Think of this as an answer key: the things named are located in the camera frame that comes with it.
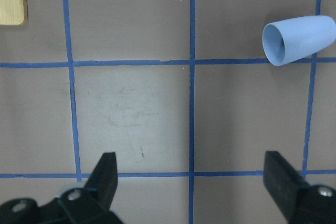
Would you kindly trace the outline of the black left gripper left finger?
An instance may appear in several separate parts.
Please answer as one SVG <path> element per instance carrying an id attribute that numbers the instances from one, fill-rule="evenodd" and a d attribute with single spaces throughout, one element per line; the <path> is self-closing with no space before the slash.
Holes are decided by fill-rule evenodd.
<path id="1" fill-rule="evenodd" d="M 114 152 L 103 153 L 83 187 L 73 187 L 38 206 L 32 198 L 1 204 L 1 223 L 122 223 L 110 210 L 118 186 Z"/>

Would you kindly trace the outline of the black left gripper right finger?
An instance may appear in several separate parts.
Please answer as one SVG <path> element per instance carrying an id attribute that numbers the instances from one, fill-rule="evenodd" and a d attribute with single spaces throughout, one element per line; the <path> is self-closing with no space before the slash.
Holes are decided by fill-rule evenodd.
<path id="1" fill-rule="evenodd" d="M 266 151 L 263 183 L 287 223 L 335 223 L 335 189 L 308 183 L 277 151 Z"/>

